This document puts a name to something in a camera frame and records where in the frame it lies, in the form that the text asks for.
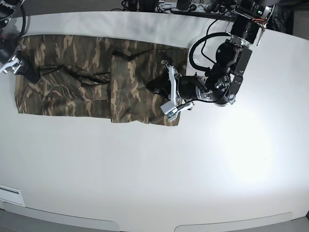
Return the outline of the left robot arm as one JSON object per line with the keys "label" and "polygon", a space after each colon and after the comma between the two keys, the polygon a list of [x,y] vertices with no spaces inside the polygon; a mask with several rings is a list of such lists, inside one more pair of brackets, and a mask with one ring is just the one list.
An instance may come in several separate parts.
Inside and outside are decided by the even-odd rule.
{"label": "left robot arm", "polygon": [[[262,36],[276,4],[276,0],[239,0],[233,10],[236,19],[230,32],[207,33],[192,46],[189,62],[195,70],[204,72],[204,76],[180,78],[177,90],[185,103],[178,106],[178,110],[193,106],[194,101],[217,106],[235,102],[252,54],[250,46],[257,35]],[[217,48],[213,67],[197,65],[193,59],[195,50],[214,37],[227,39]]]}

